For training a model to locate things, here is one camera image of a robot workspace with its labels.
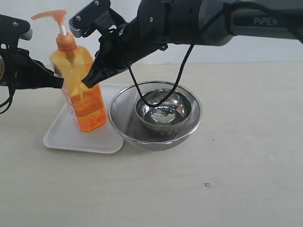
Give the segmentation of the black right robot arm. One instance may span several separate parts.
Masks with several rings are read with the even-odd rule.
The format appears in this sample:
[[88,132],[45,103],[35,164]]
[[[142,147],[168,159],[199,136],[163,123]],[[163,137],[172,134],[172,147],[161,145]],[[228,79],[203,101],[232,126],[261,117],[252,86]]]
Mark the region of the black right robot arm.
[[169,44],[223,46],[235,36],[298,39],[303,34],[300,0],[142,0],[131,21],[103,0],[80,15],[85,32],[101,34],[82,80],[89,88]]

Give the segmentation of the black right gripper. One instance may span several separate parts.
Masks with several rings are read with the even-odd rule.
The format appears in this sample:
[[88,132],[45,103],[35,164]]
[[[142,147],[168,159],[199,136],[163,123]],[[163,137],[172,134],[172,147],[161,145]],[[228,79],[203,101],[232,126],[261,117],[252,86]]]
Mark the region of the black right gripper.
[[127,25],[124,18],[111,8],[94,9],[94,25],[85,27],[82,37],[86,38],[95,31],[100,33],[99,49],[82,83],[92,88],[99,82],[118,75],[132,65],[127,55],[133,49],[132,39],[122,39],[123,29]]

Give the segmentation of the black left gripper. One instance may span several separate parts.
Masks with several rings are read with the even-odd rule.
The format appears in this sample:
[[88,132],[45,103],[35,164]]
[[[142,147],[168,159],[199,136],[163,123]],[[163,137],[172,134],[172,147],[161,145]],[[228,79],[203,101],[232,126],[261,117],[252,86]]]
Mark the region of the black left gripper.
[[16,35],[0,36],[0,85],[13,89],[61,89],[63,78],[55,76],[29,50],[18,47]]

